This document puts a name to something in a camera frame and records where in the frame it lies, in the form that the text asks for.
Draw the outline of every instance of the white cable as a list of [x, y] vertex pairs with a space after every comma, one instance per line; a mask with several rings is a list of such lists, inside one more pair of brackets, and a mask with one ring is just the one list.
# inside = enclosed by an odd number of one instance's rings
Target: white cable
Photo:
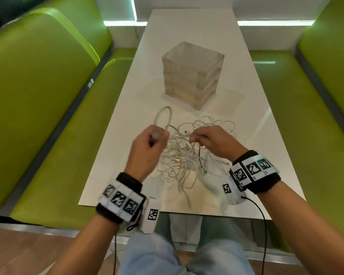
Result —
[[[155, 125], [157, 124], [160, 114], [166, 109], [170, 111], [170, 116], [165, 129], [167, 130], [170, 127], [174, 129], [174, 132], [171, 132], [167, 146], [162, 152], [159, 164], [157, 166], [157, 171], [160, 172], [161, 176], [167, 183], [177, 181], [178, 191], [182, 191], [186, 195], [188, 207], [191, 208], [191, 202], [185, 189], [191, 189], [194, 187], [198, 172], [201, 172], [202, 175], [207, 172], [206, 170], [209, 169], [206, 166], [207, 158], [209, 157], [224, 173], [226, 173], [226, 171], [224, 170], [223, 165], [227, 165], [227, 163], [213, 155], [205, 147], [199, 147], [198, 145], [196, 146], [195, 143], [190, 144], [188, 139], [190, 136], [196, 135], [188, 134], [186, 132], [182, 133], [180, 131], [181, 127], [191, 125], [192, 131], [194, 131], [197, 128], [204, 126], [222, 126], [224, 124], [233, 124], [232, 129], [225, 129], [225, 131], [232, 135], [232, 137], [236, 138], [236, 134], [234, 133], [235, 125], [232, 121], [214, 120], [211, 116], [202, 116], [194, 122], [187, 122], [180, 124], [178, 127], [174, 127], [170, 124], [172, 120], [172, 109], [170, 106], [163, 107], [161, 110], [159, 110], [156, 118], [154, 119]], [[186, 186], [185, 181], [191, 171], [195, 171], [195, 179], [192, 185]]]

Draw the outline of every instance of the green leather cushion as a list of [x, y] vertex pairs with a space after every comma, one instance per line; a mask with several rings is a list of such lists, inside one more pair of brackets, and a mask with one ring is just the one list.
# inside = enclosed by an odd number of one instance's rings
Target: green leather cushion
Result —
[[[110, 61], [119, 53], [134, 55], [135, 50], [117, 50]], [[102, 70], [15, 206], [12, 218], [77, 230], [89, 221], [94, 208], [78, 206], [78, 202], [131, 63], [117, 60]]]
[[344, 134], [288, 52], [252, 51], [308, 203], [344, 233]]
[[66, 18], [93, 46], [102, 58], [111, 46], [112, 38], [105, 26], [94, 0], [49, 0], [42, 7], [55, 8]]
[[344, 112], [344, 0], [331, 0], [299, 49]]
[[0, 206], [95, 67], [51, 16], [0, 29]]

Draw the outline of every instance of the person's left hand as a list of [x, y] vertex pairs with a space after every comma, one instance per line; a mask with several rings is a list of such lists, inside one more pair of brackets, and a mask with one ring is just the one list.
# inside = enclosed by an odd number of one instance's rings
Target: person's left hand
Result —
[[[151, 147], [150, 137], [156, 130], [162, 130], [162, 137]], [[140, 133], [131, 145], [125, 173], [143, 182], [158, 164], [162, 151], [167, 145], [170, 133], [156, 125], [150, 125]]]

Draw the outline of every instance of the person's right arm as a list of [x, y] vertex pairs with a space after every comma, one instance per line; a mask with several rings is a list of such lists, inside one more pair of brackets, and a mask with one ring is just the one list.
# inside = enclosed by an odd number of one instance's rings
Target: person's right arm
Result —
[[[231, 162], [248, 151], [220, 126], [198, 128], [193, 134], [198, 136], [190, 137], [190, 143], [197, 142]], [[344, 275], [344, 234], [282, 181], [257, 196], [311, 274]]]

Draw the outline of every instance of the person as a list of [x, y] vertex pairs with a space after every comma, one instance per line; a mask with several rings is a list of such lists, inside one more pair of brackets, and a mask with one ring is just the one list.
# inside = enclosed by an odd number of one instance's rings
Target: person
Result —
[[[151, 125], [136, 137], [124, 170], [141, 183], [155, 169], [170, 135], [163, 130], [163, 136], [151, 147], [149, 139], [156, 129]], [[220, 126], [201, 127], [193, 134], [197, 136], [191, 136], [190, 143], [199, 143], [231, 162], [248, 151]], [[257, 196], [309, 273], [344, 275], [344, 235], [337, 228], [283, 181]], [[160, 214], [153, 234], [135, 233], [130, 238], [118, 274], [251, 275], [250, 264], [226, 220], [203, 217], [195, 257], [183, 267], [174, 254], [169, 216]], [[96, 214], [48, 274], [97, 274], [118, 228], [117, 223]]]

